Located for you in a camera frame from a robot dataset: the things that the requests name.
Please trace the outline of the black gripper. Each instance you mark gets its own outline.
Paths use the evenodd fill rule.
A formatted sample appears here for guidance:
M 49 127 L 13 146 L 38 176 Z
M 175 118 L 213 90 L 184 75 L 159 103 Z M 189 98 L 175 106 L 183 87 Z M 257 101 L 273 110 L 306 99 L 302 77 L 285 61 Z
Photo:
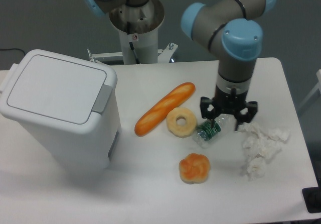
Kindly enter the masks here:
M 250 123 L 258 112 L 257 101 L 246 102 L 247 93 L 248 91 L 238 94 L 234 88 L 226 93 L 216 86 L 213 100 L 205 96 L 200 99 L 202 118 L 207 119 L 210 128 L 213 128 L 215 114 L 234 115 L 234 131 L 237 131 L 243 123 Z

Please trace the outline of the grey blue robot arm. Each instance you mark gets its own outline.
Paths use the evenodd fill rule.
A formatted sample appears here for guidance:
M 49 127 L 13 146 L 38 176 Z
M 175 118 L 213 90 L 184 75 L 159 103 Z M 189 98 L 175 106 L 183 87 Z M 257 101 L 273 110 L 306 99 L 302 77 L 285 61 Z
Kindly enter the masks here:
M 158 28 L 165 17 L 159 0 L 85 0 L 98 16 L 108 15 L 119 32 L 125 64 L 156 63 Z M 181 18 L 182 31 L 219 61 L 213 98 L 202 97 L 202 118 L 222 114 L 236 125 L 249 123 L 258 111 L 246 101 L 254 66 L 262 49 L 263 32 L 255 19 L 271 10 L 276 0 L 221 0 L 208 7 L 190 5 Z

